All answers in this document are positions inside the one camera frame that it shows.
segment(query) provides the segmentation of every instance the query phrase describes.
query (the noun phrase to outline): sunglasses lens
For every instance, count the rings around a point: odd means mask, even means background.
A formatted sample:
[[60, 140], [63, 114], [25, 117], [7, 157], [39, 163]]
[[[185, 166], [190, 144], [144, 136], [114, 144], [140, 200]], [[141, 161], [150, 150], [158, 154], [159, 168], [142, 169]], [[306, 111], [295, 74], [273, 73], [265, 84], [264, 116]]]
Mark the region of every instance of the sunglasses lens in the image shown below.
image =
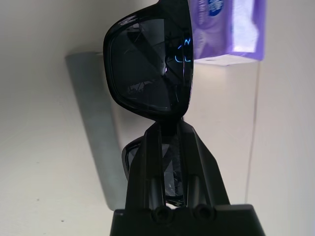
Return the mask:
[[111, 66], [118, 94], [133, 107], [171, 112], [184, 98], [185, 40], [170, 20], [134, 24], [114, 39]]

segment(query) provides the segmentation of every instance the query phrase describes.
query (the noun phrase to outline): sunglasses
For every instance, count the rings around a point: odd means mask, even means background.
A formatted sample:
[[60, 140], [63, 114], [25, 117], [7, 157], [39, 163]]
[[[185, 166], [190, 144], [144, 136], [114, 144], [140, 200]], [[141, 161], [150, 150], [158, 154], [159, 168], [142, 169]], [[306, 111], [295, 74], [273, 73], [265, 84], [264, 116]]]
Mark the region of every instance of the sunglasses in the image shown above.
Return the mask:
[[159, 121], [187, 111], [193, 41], [187, 0], [160, 0], [118, 21], [106, 34], [109, 91], [125, 109]]

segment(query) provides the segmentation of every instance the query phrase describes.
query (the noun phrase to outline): purple box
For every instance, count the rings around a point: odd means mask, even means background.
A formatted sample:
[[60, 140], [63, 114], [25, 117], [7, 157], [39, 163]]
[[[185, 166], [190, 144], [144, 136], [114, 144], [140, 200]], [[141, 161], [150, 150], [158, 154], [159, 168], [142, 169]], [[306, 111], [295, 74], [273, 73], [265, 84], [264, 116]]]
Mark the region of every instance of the purple box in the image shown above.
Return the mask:
[[195, 62], [263, 60], [266, 0], [189, 0], [189, 8]]

